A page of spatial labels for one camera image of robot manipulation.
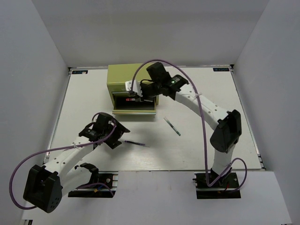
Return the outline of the purple refill pen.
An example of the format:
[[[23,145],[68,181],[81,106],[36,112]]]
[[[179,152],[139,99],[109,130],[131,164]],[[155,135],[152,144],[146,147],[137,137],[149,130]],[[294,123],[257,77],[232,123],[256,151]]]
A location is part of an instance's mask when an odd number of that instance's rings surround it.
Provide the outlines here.
[[[144,144],[144,143],[140,143],[140,142],[133,142],[133,141],[128,141],[128,140],[125,140],[124,142],[125,142],[125,143],[128,143],[128,144],[133,144],[133,145],[137,145],[137,146],[142,146],[142,147],[147,147],[147,148],[149,148],[149,146],[147,146],[147,145]]]

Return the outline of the green metal drawer toolbox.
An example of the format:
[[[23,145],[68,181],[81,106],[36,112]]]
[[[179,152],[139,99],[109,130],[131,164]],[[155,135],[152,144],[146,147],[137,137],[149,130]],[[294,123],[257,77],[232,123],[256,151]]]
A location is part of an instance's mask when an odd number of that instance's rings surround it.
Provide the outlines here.
[[[109,65],[107,72],[107,88],[112,101],[114,115],[155,115],[156,102],[140,101],[125,89],[125,82],[132,81],[136,70],[141,66],[136,64]],[[134,98],[135,101],[126,101],[126,98]]]

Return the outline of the green refill pen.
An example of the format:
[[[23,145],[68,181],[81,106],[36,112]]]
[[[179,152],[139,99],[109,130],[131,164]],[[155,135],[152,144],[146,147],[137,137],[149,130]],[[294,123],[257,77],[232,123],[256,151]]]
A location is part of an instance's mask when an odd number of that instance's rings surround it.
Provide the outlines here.
[[[180,132],[173,126],[173,124],[166,117],[164,117],[163,119],[178,136],[181,136]]]

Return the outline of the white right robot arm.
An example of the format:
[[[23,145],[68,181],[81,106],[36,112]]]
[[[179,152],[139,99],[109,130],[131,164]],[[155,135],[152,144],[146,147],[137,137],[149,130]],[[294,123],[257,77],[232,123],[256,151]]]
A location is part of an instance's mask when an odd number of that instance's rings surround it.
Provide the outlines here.
[[[146,67],[150,84],[132,79],[131,90],[137,92],[140,99],[164,95],[186,106],[202,120],[204,144],[205,181],[208,187],[224,186],[234,163],[233,151],[242,133],[241,114],[237,110],[228,111],[200,94],[195,83],[185,73],[171,76],[166,71],[164,60],[149,60],[134,73]]]

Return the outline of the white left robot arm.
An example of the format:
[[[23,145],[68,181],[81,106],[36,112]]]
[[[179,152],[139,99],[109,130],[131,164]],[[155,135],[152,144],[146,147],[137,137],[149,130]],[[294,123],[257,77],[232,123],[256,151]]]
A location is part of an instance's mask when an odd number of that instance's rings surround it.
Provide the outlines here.
[[[101,112],[95,122],[86,125],[71,146],[43,166],[34,165],[28,174],[24,200],[46,213],[54,211],[62,197],[75,189],[94,187],[99,169],[83,158],[105,143],[111,149],[121,145],[120,138],[129,129],[113,116]]]

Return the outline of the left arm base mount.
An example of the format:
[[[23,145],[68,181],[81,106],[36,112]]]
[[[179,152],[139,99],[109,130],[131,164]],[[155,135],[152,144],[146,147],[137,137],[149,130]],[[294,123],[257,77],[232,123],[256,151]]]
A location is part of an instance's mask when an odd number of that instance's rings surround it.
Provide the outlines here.
[[[118,186],[118,172],[99,172],[96,178],[68,193],[69,198],[113,198]]]

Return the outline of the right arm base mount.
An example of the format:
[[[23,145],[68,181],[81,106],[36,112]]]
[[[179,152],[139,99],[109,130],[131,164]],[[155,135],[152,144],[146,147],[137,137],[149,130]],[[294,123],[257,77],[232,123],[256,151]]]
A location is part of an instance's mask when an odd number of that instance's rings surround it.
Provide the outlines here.
[[[223,181],[217,181],[212,187],[206,184],[205,173],[195,173],[193,178],[197,199],[240,199],[241,194],[237,174],[231,172]]]

